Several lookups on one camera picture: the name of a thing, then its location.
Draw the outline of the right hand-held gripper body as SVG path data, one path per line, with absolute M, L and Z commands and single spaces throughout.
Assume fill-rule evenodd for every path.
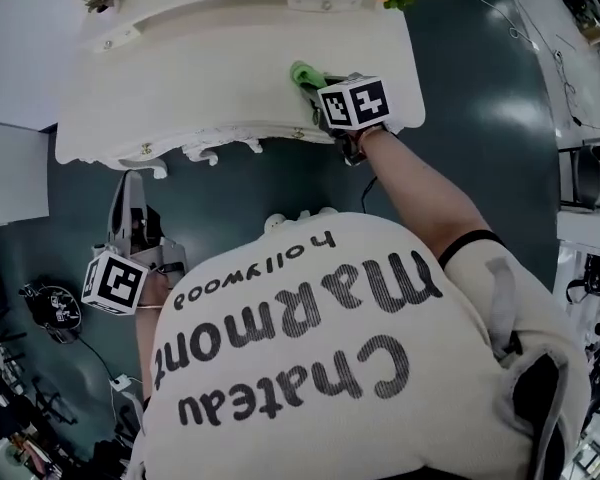
M 367 156 L 363 138 L 373 131 L 388 131 L 390 105 L 381 78 L 354 74 L 317 91 L 319 127 L 336 142 L 348 166 Z

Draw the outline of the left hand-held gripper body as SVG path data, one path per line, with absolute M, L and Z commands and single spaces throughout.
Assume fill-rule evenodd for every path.
M 184 247 L 164 235 L 160 216 L 150 207 L 124 210 L 119 229 L 93 253 L 81 302 L 116 316 L 135 313 L 152 273 L 166 276 L 174 288 L 188 271 Z

